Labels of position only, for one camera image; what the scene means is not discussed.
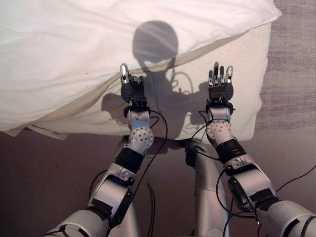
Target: black joint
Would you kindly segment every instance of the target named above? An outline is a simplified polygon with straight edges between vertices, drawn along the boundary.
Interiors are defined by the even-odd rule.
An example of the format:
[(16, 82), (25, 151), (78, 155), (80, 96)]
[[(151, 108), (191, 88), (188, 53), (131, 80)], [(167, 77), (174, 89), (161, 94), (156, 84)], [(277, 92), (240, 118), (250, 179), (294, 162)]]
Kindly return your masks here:
[(197, 151), (195, 149), (186, 149), (186, 164), (191, 167), (196, 166)]
[(250, 196), (250, 199), (255, 203), (257, 208), (263, 211), (268, 211), (270, 206), (281, 201), (281, 199), (273, 195), (269, 188), (256, 192)]
[(226, 163), (235, 157), (247, 154), (241, 144), (235, 139), (223, 142), (216, 147), (216, 152), (221, 163)]
[(91, 204), (92, 206), (89, 206), (86, 210), (97, 214), (102, 221), (105, 219), (110, 220), (113, 207), (98, 199), (93, 199)]
[(123, 148), (116, 157), (115, 164), (118, 164), (136, 174), (142, 164), (143, 158), (144, 156), (140, 153), (126, 147)]
[(124, 109), (124, 117), (127, 118), (127, 114), (128, 114), (128, 111), (137, 111), (137, 112), (144, 112), (144, 111), (148, 111), (148, 113), (150, 114), (150, 107), (149, 106), (140, 106), (141, 104), (137, 104), (137, 105), (130, 105), (130, 106), (127, 106), (125, 109)]

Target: robot forearm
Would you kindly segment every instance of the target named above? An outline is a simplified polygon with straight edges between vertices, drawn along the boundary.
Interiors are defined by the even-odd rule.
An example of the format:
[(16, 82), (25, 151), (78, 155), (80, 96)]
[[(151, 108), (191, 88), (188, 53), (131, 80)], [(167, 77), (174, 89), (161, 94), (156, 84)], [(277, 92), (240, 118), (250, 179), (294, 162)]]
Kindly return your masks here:
[[(216, 118), (219, 109), (211, 110), (213, 118)], [(269, 178), (231, 134), (227, 120), (212, 121), (207, 127), (207, 134), (226, 174), (230, 176), (228, 185), (240, 210), (254, 211), (270, 236), (315, 236), (316, 215), (276, 196)]]

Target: wire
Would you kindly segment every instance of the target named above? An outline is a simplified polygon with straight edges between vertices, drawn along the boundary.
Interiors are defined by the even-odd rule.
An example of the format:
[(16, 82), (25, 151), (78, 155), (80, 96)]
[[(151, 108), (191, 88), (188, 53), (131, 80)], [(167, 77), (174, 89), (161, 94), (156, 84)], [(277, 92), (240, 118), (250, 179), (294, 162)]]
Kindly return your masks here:
[(202, 152), (197, 151), (197, 153), (199, 153), (199, 154), (201, 154), (201, 155), (203, 155), (203, 156), (205, 156), (205, 157), (208, 157), (208, 158), (211, 158), (211, 159), (214, 159), (214, 160), (219, 161), (219, 159), (214, 158), (214, 157), (210, 157), (210, 156), (208, 156), (207, 154), (204, 154), (204, 153), (202, 153)]
[[(234, 202), (234, 198), (232, 197), (232, 201), (231, 201), (231, 207), (230, 207), (230, 212), (232, 212), (233, 210), (233, 202)], [(228, 215), (228, 218), (227, 218), (227, 221), (225, 223), (225, 226), (224, 226), (224, 230), (223, 230), (223, 237), (225, 237), (225, 233), (226, 233), (226, 228), (228, 226), (228, 223), (229, 223), (229, 220), (232, 218), (233, 216), (231, 214)]]
[(257, 237), (260, 237), (260, 230), (261, 230), (262, 224), (259, 224), (258, 230), (257, 230)]
[(219, 202), (219, 204), (222, 206), (222, 208), (227, 211), (229, 214), (231, 214), (232, 216), (237, 216), (237, 217), (240, 217), (240, 218), (246, 218), (246, 219), (257, 219), (257, 217), (255, 216), (242, 216), (242, 215), (238, 215), (237, 213), (232, 213), (231, 211), (229, 211), (223, 204), (222, 202), (220, 201), (219, 199), (219, 196), (218, 196), (218, 185), (219, 185), (219, 181), (221, 180), (221, 177), (223, 176), (225, 170), (223, 170), (220, 175), (218, 176), (218, 179), (217, 179), (217, 182), (216, 182), (216, 197), (217, 197), (217, 200)]
[(154, 234), (154, 225), (155, 225), (155, 213), (156, 213), (156, 197), (154, 190), (150, 187), (149, 183), (147, 183), (147, 187), (150, 191), (150, 197), (151, 197), (151, 219), (150, 219), (150, 225), (147, 237), (153, 237)]
[(202, 113), (206, 113), (205, 111), (199, 111), (198, 112), (199, 113), (199, 115), (201, 115), (202, 117), (203, 117), (203, 119), (204, 119), (204, 121), (205, 121), (205, 124), (207, 123), (207, 120), (206, 120), (206, 118), (204, 117), (204, 115), (202, 114)]
[(198, 134), (198, 132), (200, 132), (203, 128), (205, 128), (207, 126), (207, 124), (205, 124), (203, 127), (201, 127), (198, 131), (196, 131), (193, 136), (191, 137), (191, 139), (193, 139), (195, 137), (195, 135)]
[(105, 173), (105, 172), (107, 172), (107, 169), (102, 170), (102, 171), (101, 171), (100, 173), (98, 173), (98, 174), (94, 177), (94, 179), (92, 180), (91, 185), (90, 185), (90, 188), (89, 188), (89, 198), (91, 197), (91, 194), (92, 194), (92, 189), (93, 189), (94, 182), (97, 180), (97, 178), (98, 178), (101, 174), (103, 174), (103, 173)]
[(145, 176), (145, 174), (146, 174), (148, 168), (149, 168), (150, 165), (153, 163), (154, 159), (156, 158), (156, 156), (158, 155), (158, 153), (160, 152), (160, 150), (162, 149), (162, 147), (163, 147), (164, 144), (166, 143), (167, 137), (168, 137), (168, 125), (167, 125), (167, 121), (166, 121), (166, 119), (164, 118), (164, 116), (163, 116), (162, 114), (160, 114), (160, 113), (154, 111), (154, 110), (151, 110), (151, 112), (154, 112), (154, 113), (156, 113), (156, 114), (158, 114), (158, 115), (160, 115), (160, 116), (162, 117), (162, 119), (163, 119), (163, 121), (164, 121), (164, 123), (165, 123), (165, 125), (166, 125), (166, 135), (165, 135), (165, 138), (164, 138), (164, 140), (163, 140), (161, 146), (159, 147), (158, 151), (155, 153), (155, 155), (154, 155), (154, 157), (152, 158), (152, 160), (148, 163), (148, 165), (147, 165), (147, 167), (146, 167), (144, 173), (142, 174), (142, 177), (140, 178), (140, 180), (139, 180), (139, 182), (138, 182), (138, 184), (137, 184), (137, 187), (136, 187), (136, 189), (135, 189), (135, 192), (134, 192), (134, 195), (133, 195), (133, 198), (132, 198), (131, 202), (134, 200), (134, 198), (135, 198), (135, 196), (136, 196), (136, 193), (137, 193), (137, 191), (138, 191), (138, 188), (139, 188), (139, 186), (140, 186), (140, 184), (141, 184), (141, 182), (142, 182), (142, 180), (143, 180), (143, 178), (144, 178), (144, 176)]
[(157, 120), (154, 122), (154, 124), (150, 126), (150, 129), (151, 129), (153, 126), (156, 125), (156, 123), (158, 123), (159, 117), (158, 117), (158, 116), (151, 116), (150, 118), (151, 118), (151, 119), (152, 119), (152, 118), (157, 118)]
[(316, 165), (313, 166), (313, 168), (311, 168), (308, 172), (306, 172), (305, 174), (295, 178), (295, 179), (291, 179), (290, 181), (286, 182), (285, 184), (283, 184), (281, 187), (279, 187), (279, 189), (276, 191), (280, 191), (284, 186), (288, 185), (289, 183), (293, 182), (294, 180), (300, 179), (302, 177), (304, 177), (305, 175), (309, 174), (313, 169), (315, 169)]

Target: black band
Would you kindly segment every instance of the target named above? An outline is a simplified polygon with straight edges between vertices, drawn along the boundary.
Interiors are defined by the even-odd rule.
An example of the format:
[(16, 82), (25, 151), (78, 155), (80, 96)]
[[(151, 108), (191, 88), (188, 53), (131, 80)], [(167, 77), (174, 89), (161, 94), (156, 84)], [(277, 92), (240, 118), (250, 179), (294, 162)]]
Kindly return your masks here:
[(247, 154), (241, 144), (235, 139), (219, 144), (216, 147), (216, 152), (219, 156), (219, 160), (223, 164), (235, 157)]
[(307, 230), (307, 227), (308, 227), (309, 223), (310, 223), (313, 219), (315, 219), (315, 218), (316, 218), (316, 216), (310, 216), (310, 217), (306, 220), (306, 222), (305, 222), (305, 224), (304, 224), (304, 226), (303, 226), (302, 232), (301, 232), (301, 237), (304, 237), (304, 236), (305, 236), (305, 233), (306, 233), (306, 230)]
[(293, 229), (293, 227), (297, 224), (300, 223), (299, 220), (295, 219), (294, 221), (292, 221), (286, 228), (285, 231), (282, 235), (282, 237), (288, 237), (289, 233), (291, 232), (291, 230)]
[(142, 164), (143, 158), (144, 156), (138, 152), (126, 147), (123, 148), (116, 157), (115, 164), (118, 164), (136, 174)]

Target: white pillowcase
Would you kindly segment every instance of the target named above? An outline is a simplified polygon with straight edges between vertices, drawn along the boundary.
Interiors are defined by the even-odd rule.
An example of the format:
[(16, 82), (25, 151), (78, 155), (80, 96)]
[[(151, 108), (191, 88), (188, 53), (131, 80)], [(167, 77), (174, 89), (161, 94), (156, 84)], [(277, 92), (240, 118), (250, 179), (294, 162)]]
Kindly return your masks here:
[(272, 0), (10, 0), (0, 3), (0, 130), (108, 80), (281, 15)]

